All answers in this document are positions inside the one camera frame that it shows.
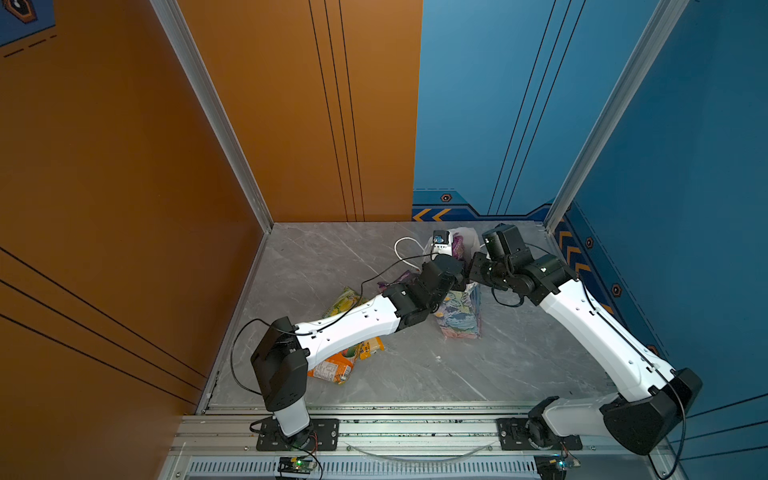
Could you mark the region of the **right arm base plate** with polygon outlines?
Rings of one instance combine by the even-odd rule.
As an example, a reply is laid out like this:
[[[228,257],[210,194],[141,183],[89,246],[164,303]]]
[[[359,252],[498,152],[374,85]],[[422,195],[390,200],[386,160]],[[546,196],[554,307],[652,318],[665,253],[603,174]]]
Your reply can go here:
[[[504,451],[583,449],[579,436],[556,436],[542,420],[522,417],[499,418],[496,420],[496,427],[498,440]]]

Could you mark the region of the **orange snack bag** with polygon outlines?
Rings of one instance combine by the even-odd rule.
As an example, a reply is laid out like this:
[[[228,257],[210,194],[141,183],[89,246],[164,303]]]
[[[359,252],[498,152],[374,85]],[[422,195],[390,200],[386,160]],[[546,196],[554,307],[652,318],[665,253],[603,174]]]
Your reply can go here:
[[[308,376],[340,385],[349,379],[354,370],[356,360],[356,351],[354,349],[347,349],[321,361],[308,372]]]

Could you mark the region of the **purple grape candy bag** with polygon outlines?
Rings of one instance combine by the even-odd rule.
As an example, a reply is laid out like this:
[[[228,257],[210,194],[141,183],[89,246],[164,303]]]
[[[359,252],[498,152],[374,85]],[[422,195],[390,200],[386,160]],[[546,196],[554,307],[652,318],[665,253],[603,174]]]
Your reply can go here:
[[[453,234],[452,236],[451,255],[453,258],[463,261],[465,257],[465,247],[463,236],[459,234]]]

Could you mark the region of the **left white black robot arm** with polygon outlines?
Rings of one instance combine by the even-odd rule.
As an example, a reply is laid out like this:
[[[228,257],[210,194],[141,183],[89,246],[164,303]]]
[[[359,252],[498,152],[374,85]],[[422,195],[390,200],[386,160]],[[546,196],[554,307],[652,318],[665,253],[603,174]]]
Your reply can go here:
[[[312,421],[305,401],[310,370],[365,340],[425,321],[462,281],[462,263],[438,254],[412,279],[391,284],[346,312],[296,325],[287,317],[269,324],[250,362],[264,406],[282,436],[294,439],[310,434]]]

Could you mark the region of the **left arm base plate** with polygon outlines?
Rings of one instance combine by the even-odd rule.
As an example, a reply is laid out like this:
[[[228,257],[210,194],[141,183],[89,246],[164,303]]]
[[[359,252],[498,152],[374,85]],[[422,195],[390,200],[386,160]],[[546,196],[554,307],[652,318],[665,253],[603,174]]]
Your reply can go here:
[[[339,437],[339,420],[311,419],[307,428],[293,436],[286,436],[276,419],[266,417],[253,421],[249,430],[256,437],[257,451],[335,451]]]

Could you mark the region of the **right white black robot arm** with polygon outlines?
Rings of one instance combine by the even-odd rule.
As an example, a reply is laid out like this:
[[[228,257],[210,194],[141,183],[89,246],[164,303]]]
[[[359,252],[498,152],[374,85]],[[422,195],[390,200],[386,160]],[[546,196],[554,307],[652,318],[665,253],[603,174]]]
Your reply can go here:
[[[558,257],[524,252],[491,259],[474,255],[472,281],[512,290],[557,320],[586,349],[616,387],[586,399],[548,397],[528,414],[533,445],[544,449],[569,436],[611,437],[628,451],[648,455],[686,417],[702,389],[689,368],[674,369],[644,346]]]

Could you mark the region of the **colourful white paper bag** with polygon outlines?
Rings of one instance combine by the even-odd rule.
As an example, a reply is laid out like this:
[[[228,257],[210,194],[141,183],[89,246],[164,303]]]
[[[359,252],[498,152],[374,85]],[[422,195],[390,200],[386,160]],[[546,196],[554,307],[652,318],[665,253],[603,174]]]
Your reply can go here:
[[[468,227],[448,230],[453,234],[463,236],[465,257],[462,262],[464,267],[468,268],[473,255],[483,249],[477,231]],[[398,259],[408,265],[410,270],[419,271],[420,266],[416,263],[416,258],[406,260],[405,256],[400,253],[399,247],[403,242],[415,243],[422,250],[423,257],[419,257],[421,261],[430,258],[429,254],[425,252],[427,242],[422,245],[416,238],[406,236],[399,238],[393,244],[393,251]],[[448,292],[443,303],[434,313],[437,325],[446,338],[478,339],[481,336],[480,297],[479,284],[470,281],[466,281]]]

